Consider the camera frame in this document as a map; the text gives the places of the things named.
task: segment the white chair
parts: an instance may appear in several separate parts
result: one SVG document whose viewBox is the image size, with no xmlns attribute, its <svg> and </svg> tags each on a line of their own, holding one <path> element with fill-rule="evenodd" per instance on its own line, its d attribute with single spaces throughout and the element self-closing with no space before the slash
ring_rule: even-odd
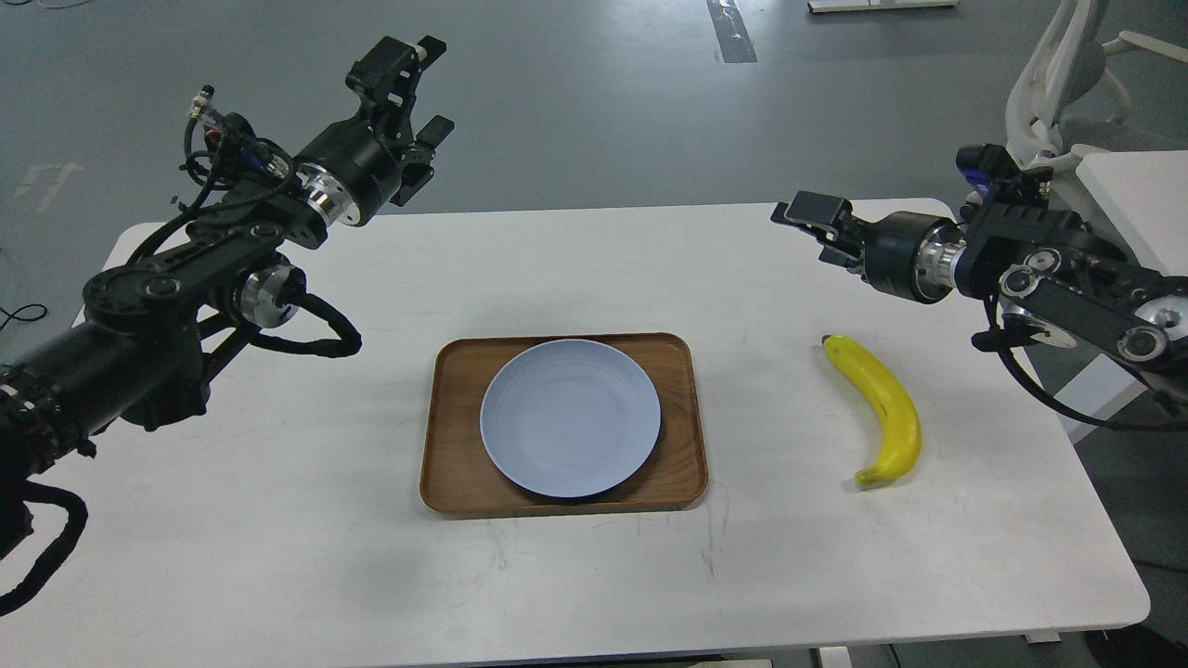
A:
<svg viewBox="0 0 1188 668">
<path fill-rule="evenodd" d="M 1053 189 L 1082 216 L 1099 212 L 1074 170 L 1085 156 L 1100 151 L 1184 150 L 1188 144 L 1124 125 L 1131 100 L 1106 67 L 1108 58 L 1143 50 L 1188 63 L 1188 49 L 1123 31 L 1100 44 L 1097 33 L 1107 0 L 1062 0 L 1006 102 L 1006 149 L 1023 169 L 1051 166 Z M 1069 105 L 1097 86 L 1117 105 L 1104 120 L 1066 115 Z"/>
</svg>

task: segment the chair armrest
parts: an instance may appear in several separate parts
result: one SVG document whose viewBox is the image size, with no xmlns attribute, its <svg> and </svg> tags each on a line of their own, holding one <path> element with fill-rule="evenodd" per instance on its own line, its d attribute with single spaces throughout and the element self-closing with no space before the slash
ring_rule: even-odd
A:
<svg viewBox="0 0 1188 668">
<path fill-rule="evenodd" d="M 1105 49 L 1106 56 L 1114 56 L 1142 49 L 1144 51 L 1163 56 L 1164 58 L 1188 63 L 1188 49 L 1169 44 L 1148 34 L 1130 32 L 1129 30 L 1124 30 L 1118 33 L 1118 39 L 1105 43 L 1102 48 Z"/>
</svg>

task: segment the table leg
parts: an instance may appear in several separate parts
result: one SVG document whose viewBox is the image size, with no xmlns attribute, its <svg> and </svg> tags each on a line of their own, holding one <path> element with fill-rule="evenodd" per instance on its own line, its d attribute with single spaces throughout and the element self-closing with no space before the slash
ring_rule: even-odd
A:
<svg viewBox="0 0 1188 668">
<path fill-rule="evenodd" d="M 854 668 L 854 663 L 849 661 L 849 650 L 843 647 L 822 647 L 816 653 L 821 668 Z"/>
<path fill-rule="evenodd" d="M 1056 631 L 1036 631 L 1034 634 L 1026 634 L 1023 637 L 1028 639 L 1028 644 L 1060 642 L 1060 634 Z"/>
</svg>

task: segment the screw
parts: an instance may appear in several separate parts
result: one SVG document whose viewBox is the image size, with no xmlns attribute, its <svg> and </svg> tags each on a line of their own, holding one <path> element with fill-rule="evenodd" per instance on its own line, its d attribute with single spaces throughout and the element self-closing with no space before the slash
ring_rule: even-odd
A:
<svg viewBox="0 0 1188 668">
<path fill-rule="evenodd" d="M 1028 266 L 1037 271 L 1048 271 L 1060 264 L 1060 256 L 1050 248 L 1041 248 L 1028 257 Z"/>
<path fill-rule="evenodd" d="M 1013 292 L 1022 292 L 1031 286 L 1031 272 L 1023 269 L 1012 271 L 1007 275 L 1005 285 Z"/>
<path fill-rule="evenodd" d="M 1136 332 L 1126 339 L 1126 351 L 1136 357 L 1144 357 L 1155 351 L 1155 336 L 1150 332 Z"/>
<path fill-rule="evenodd" d="M 143 285 L 145 294 L 154 297 L 173 295 L 182 288 L 182 284 L 176 279 L 165 277 L 150 278 L 148 281 L 145 281 Z"/>
</svg>

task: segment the gray floor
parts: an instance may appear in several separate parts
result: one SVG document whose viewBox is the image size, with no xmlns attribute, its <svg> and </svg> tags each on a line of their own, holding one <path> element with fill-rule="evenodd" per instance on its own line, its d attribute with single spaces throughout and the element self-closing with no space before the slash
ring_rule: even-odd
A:
<svg viewBox="0 0 1188 668">
<path fill-rule="evenodd" d="M 0 332 L 0 359 L 69 326 L 82 283 L 122 229 L 192 197 L 176 165 L 203 83 L 221 111 L 296 150 L 353 111 L 342 76 L 379 37 L 444 39 L 417 119 L 441 113 L 457 131 L 437 178 L 406 207 L 415 213 L 772 202 L 800 189 L 956 206 L 968 187 L 953 156 L 1005 139 L 1007 92 L 1056 6 L 967 0 L 810 17 L 800 1 L 738 4 L 756 63 L 722 62 L 702 0 L 0 6 L 0 307 L 50 310 Z M 1188 44 L 1182 1 L 1114 5 L 1104 36 L 1136 30 Z M 1188 139 L 1188 69 L 1140 55 L 1114 69 L 1138 103 L 1137 127 Z M 1104 101 L 1080 106 L 1095 113 Z M 57 188 L 50 175 L 64 172 L 48 170 L 18 196 L 31 169 L 68 164 L 81 169 Z M 1057 386 L 1075 363 L 1036 360 Z M 1127 409 L 1136 420 L 1152 411 L 1142 401 Z M 1182 440 L 1098 433 L 1079 446 L 1136 559 L 1188 566 Z M 1151 626 L 1188 639 L 1188 576 L 1140 573 Z M 1094 664 L 1080 637 L 897 649 L 909 667 Z M 772 656 L 811 664 L 804 651 Z M 854 663 L 892 660 L 859 648 Z"/>
</svg>

